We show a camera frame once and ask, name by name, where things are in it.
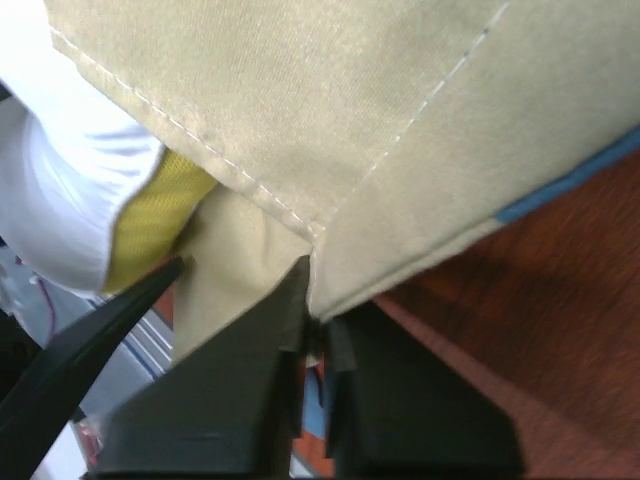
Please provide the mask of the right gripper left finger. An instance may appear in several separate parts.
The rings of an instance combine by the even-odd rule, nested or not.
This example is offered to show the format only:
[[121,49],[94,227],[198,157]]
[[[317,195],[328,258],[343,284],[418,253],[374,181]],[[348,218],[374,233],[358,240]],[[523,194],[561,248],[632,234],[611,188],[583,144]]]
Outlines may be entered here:
[[92,479],[286,479],[302,428],[308,257],[121,405]]

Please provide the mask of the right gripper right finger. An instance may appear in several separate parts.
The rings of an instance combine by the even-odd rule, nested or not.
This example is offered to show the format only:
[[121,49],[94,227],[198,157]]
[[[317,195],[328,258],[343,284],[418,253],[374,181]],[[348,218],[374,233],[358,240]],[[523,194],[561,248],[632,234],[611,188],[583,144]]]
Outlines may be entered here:
[[326,452],[339,479],[519,479],[510,417],[373,303],[330,320]]

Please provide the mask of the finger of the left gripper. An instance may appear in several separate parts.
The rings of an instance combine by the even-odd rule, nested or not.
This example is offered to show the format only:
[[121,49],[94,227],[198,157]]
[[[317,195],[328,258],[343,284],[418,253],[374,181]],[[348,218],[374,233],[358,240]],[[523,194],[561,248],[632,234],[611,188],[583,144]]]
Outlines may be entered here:
[[130,330],[179,278],[175,257],[60,333],[1,402],[1,477],[29,479]]

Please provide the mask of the white pillow yellow edge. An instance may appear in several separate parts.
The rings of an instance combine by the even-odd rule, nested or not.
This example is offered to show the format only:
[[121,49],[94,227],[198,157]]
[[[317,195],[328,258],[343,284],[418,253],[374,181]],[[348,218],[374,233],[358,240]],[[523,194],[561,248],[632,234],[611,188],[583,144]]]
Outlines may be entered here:
[[170,252],[214,179],[89,84],[45,5],[1,5],[1,237],[81,296],[115,293]]

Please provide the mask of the beige blue patchwork pillowcase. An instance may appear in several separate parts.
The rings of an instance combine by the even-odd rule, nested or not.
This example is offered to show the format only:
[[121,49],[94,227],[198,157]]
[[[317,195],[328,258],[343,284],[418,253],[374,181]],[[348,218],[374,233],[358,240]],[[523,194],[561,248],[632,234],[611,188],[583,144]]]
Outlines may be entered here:
[[328,319],[417,274],[492,370],[639,443],[635,1],[50,1],[54,45],[222,186],[185,356],[311,257]]

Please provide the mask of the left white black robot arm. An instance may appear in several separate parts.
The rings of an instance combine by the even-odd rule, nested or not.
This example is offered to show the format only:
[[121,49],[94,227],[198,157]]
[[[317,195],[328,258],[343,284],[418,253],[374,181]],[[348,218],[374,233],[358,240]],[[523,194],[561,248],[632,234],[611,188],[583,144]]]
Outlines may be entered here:
[[[172,259],[113,298],[83,299],[39,278],[1,248],[1,476],[81,479],[101,419],[168,365],[154,303],[180,276]],[[146,327],[161,327],[151,343]]]

